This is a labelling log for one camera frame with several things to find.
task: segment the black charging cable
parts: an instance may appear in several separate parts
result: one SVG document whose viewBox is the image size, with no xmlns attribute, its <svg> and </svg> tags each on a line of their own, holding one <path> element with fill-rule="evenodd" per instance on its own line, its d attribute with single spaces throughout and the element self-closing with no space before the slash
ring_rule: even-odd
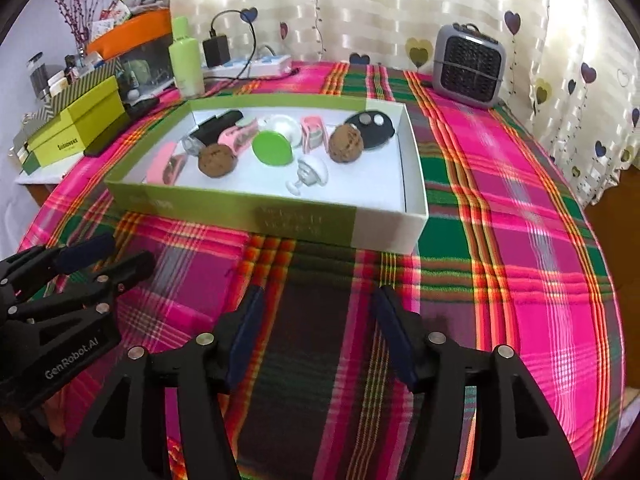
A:
<svg viewBox="0 0 640 480">
<path fill-rule="evenodd" d="M 254 29 L 254 24 L 249 20 L 249 17 L 246 14 L 243 14 L 241 10 L 237 10 L 237 9 L 229 9 L 229 10 L 223 10 L 222 12 L 217 13 L 213 19 L 211 20 L 211 26 L 209 28 L 209 35 L 212 38 L 216 37 L 216 30 L 213 28 L 213 23 L 220 17 L 223 16 L 224 14 L 230 14 L 230 13 L 237 13 L 240 14 L 240 16 L 244 16 L 246 18 L 246 22 L 249 25 L 249 28 L 251 29 L 251 37 L 254 40 L 254 49 L 251 52 L 251 56 L 249 56 L 249 59 L 246 60 L 246 63 L 244 64 L 244 67 L 242 68 L 242 70 L 238 73 L 237 76 L 232 77 L 232 78 L 228 78 L 228 82 L 221 86 L 220 88 L 218 88 L 218 90 L 216 90 L 216 94 L 219 94 L 220 92 L 222 92 L 223 90 L 226 90 L 227 88 L 229 88 L 233 83 L 235 83 L 236 81 L 242 81 L 243 78 L 241 77 L 241 75 L 246 71 L 247 68 L 249 68 L 249 65 L 251 64 L 252 59 L 255 56 L 255 51 L 258 49 L 258 41 L 255 38 L 255 29 Z"/>
<path fill-rule="evenodd" d="M 291 72 L 275 76 L 257 76 L 257 77 L 224 77 L 219 75 L 207 75 L 204 79 L 231 79 L 233 81 L 280 81 L 288 77 L 295 76 L 300 73 L 299 67 L 295 67 Z"/>
</svg>

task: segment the heater grille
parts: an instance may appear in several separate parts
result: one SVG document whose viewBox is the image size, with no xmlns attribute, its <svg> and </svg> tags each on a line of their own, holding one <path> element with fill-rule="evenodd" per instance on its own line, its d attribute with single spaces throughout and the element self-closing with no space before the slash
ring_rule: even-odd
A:
<svg viewBox="0 0 640 480">
<path fill-rule="evenodd" d="M 487 103 L 500 83 L 501 65 L 497 50 L 453 36 L 445 47 L 440 83 L 451 92 Z"/>
</svg>

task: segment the brown cookie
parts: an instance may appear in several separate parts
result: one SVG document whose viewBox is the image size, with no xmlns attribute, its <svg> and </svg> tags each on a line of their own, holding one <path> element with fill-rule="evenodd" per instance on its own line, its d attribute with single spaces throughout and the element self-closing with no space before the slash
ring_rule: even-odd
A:
<svg viewBox="0 0 640 480">
<path fill-rule="evenodd" d="M 198 156 L 198 169 L 211 178 L 231 173 L 238 159 L 231 148 L 224 144 L 212 144 L 204 148 Z"/>
<path fill-rule="evenodd" d="M 334 162 L 353 162 L 362 154 L 364 142 L 352 124 L 338 126 L 329 138 L 329 156 Z"/>
</svg>

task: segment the curtain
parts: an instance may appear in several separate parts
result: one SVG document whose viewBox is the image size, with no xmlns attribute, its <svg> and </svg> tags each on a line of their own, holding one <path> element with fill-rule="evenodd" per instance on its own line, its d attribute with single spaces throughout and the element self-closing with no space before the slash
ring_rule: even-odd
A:
<svg viewBox="0 0 640 480">
<path fill-rule="evenodd" d="M 258 44 L 304 61 L 429 73 L 438 30 L 473 23 L 508 53 L 500 97 L 536 137 L 582 205 L 615 186 L 638 152 L 640 53 L 607 0 L 172 0 L 209 36 L 220 10 L 246 9 Z M 214 24 L 233 56 L 252 39 L 238 15 Z"/>
</svg>

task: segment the pink object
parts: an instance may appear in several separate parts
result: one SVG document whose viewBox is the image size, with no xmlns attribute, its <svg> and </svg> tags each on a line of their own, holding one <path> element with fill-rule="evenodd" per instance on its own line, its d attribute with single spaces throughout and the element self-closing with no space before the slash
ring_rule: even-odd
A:
<svg viewBox="0 0 640 480">
<path fill-rule="evenodd" d="M 187 160 L 184 153 L 174 156 L 176 147 L 176 142 L 168 142 L 160 148 L 151 166 L 146 170 L 147 184 L 172 186 L 175 183 Z"/>
<path fill-rule="evenodd" d="M 329 150 L 329 135 L 326 132 L 322 118 L 313 115 L 304 117 L 302 121 L 302 151 L 311 153 L 311 150 L 324 144 L 324 149 Z"/>
<path fill-rule="evenodd" d="M 257 134 L 258 121 L 254 119 L 247 126 L 227 128 L 218 137 L 218 144 L 230 147 L 233 154 L 238 156 L 251 145 L 251 141 Z"/>
</svg>

